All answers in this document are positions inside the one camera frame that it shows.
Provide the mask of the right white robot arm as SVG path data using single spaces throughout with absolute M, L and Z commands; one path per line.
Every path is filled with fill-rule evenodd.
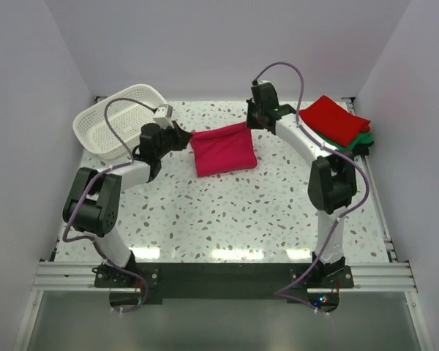
M 318 212 L 318 242 L 312 253 L 318 262 L 311 270 L 313 282 L 328 287 L 337 279 L 337 268 L 345 264 L 342 248 L 344 222 L 339 215 L 349 209 L 356 194 L 356 170 L 335 148 L 323 145 L 307 125 L 297 120 L 296 110 L 279 103 L 277 92 L 268 81 L 253 81 L 252 97 L 247 100 L 247 127 L 265 129 L 291 146 L 309 165 L 307 194 Z

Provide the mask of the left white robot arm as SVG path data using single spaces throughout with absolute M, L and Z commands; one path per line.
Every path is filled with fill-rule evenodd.
M 137 278 L 135 256 L 116 229 L 123 191 L 153 181 L 162 168 L 162 158 L 183 151 L 192 133 L 177 123 L 141 127 L 139 144 L 130 149 L 130 160 L 106 170 L 80 168 L 63 207 L 67 224 L 62 240 L 66 243 L 89 240 L 106 265 L 112 265 L 111 278 L 129 287 Z

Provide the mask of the magenta pink t-shirt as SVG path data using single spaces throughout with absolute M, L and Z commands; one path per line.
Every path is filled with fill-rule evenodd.
M 245 122 L 194 132 L 190 140 L 197 177 L 213 176 L 258 165 L 251 130 Z

